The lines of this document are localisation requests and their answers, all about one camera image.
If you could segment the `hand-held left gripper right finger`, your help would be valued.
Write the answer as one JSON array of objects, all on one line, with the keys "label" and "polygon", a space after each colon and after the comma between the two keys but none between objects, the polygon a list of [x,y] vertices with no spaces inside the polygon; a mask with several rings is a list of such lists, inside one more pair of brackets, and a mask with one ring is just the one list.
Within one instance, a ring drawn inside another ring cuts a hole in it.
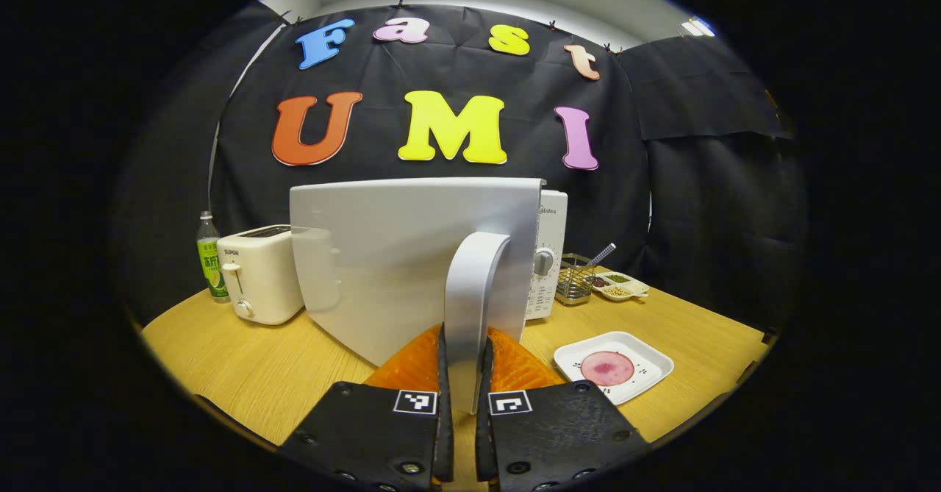
[{"label": "hand-held left gripper right finger", "polygon": [[651,450],[594,382],[563,382],[517,341],[487,329],[475,474],[490,491],[572,488]]}]

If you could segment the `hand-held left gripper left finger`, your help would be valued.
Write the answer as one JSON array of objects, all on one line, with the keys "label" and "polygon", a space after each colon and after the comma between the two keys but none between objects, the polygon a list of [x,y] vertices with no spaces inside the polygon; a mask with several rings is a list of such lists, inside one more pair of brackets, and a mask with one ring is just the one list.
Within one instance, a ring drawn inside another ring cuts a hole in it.
[{"label": "hand-held left gripper left finger", "polygon": [[440,490],[454,479],[445,352],[438,324],[365,382],[334,382],[278,453],[369,490]]}]

